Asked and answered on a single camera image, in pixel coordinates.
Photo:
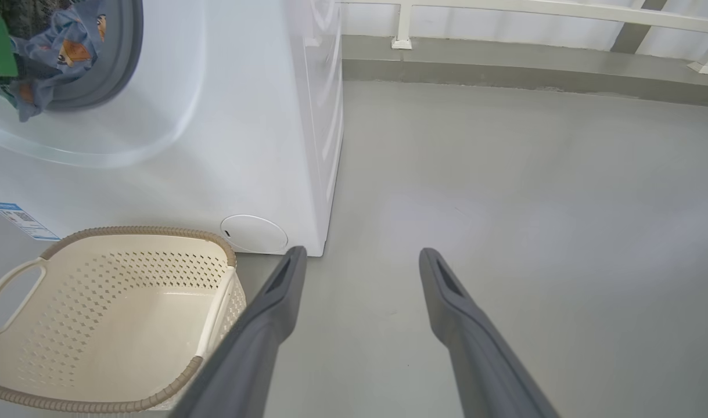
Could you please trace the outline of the white front-load washing machine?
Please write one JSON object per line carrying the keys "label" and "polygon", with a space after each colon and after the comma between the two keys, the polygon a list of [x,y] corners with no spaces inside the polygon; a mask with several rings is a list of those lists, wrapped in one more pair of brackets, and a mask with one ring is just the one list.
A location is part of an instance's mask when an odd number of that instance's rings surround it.
{"label": "white front-load washing machine", "polygon": [[263,217],[324,253],[343,139],[337,0],[142,0],[139,61],[115,98],[20,122],[0,79],[0,202],[60,240],[102,226],[222,235]]}

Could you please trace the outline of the blue printed garment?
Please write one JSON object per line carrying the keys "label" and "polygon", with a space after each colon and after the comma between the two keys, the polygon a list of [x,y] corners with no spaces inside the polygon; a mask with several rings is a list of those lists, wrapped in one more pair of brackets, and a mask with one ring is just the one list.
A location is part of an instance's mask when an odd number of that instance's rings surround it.
{"label": "blue printed garment", "polygon": [[14,80],[8,96],[20,122],[38,116],[58,85],[83,77],[105,45],[106,0],[4,0],[14,53],[34,64],[34,74]]}

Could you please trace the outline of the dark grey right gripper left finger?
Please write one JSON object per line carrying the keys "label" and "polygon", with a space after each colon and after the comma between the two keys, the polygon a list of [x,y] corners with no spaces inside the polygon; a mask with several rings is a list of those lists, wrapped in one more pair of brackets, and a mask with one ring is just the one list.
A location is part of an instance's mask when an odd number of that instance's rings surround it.
{"label": "dark grey right gripper left finger", "polygon": [[280,345],[300,312],[308,254],[288,250],[170,418],[263,418]]}

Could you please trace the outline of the cream perforated laundry basket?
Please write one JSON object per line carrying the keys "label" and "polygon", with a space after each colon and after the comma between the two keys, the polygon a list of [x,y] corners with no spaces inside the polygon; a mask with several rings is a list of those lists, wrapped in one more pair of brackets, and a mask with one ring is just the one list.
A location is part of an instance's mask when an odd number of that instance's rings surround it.
{"label": "cream perforated laundry basket", "polygon": [[0,399],[64,413],[171,410],[239,320],[232,246],[213,233],[78,231],[0,278]]}

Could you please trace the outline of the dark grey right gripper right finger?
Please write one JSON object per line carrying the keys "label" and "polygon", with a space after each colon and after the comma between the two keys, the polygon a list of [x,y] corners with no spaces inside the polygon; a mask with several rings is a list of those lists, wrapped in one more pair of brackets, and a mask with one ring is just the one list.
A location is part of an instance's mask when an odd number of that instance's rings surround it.
{"label": "dark grey right gripper right finger", "polygon": [[447,347],[465,418],[560,418],[436,249],[418,267],[430,326]]}

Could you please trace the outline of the grey rubber door gasket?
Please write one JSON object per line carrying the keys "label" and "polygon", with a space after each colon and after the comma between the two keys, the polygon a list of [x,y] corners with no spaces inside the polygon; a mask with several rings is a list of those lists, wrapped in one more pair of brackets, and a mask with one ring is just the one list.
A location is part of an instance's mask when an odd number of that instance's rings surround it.
{"label": "grey rubber door gasket", "polygon": [[105,0],[107,32],[96,63],[82,77],[57,85],[46,111],[93,109],[115,98],[131,79],[142,47],[142,0]]}

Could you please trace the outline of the round white filter cover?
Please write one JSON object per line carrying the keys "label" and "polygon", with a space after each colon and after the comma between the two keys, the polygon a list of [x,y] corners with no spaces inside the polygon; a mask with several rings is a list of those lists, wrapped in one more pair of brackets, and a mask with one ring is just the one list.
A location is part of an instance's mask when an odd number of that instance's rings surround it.
{"label": "round white filter cover", "polygon": [[224,238],[238,252],[277,254],[287,248],[287,233],[276,223],[250,214],[235,214],[221,222]]}

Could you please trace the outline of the blue energy label sticker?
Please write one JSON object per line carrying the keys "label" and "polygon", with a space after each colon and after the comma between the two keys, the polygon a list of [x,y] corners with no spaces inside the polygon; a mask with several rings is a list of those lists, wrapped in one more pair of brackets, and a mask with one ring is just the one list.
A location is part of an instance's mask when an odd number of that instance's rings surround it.
{"label": "blue energy label sticker", "polygon": [[17,204],[0,202],[0,214],[34,240],[46,242],[56,242],[60,240],[57,235],[31,217],[30,214],[24,211],[20,206],[17,206]]}

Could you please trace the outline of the white metal railing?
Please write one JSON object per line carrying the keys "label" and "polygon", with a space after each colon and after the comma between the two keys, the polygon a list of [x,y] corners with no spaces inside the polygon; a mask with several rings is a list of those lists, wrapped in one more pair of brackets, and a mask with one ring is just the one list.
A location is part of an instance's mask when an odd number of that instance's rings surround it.
{"label": "white metal railing", "polygon": [[[642,3],[635,6],[616,7],[597,3],[571,3],[558,0],[337,0],[338,3],[374,3],[397,5],[398,31],[391,41],[396,50],[411,50],[409,37],[411,14],[414,7],[483,9],[501,12],[531,13],[539,15],[572,17],[638,24],[639,26],[664,27],[678,31],[708,34],[708,18],[685,16],[659,10],[644,9]],[[699,59],[688,63],[688,68],[708,75],[708,49]]]}

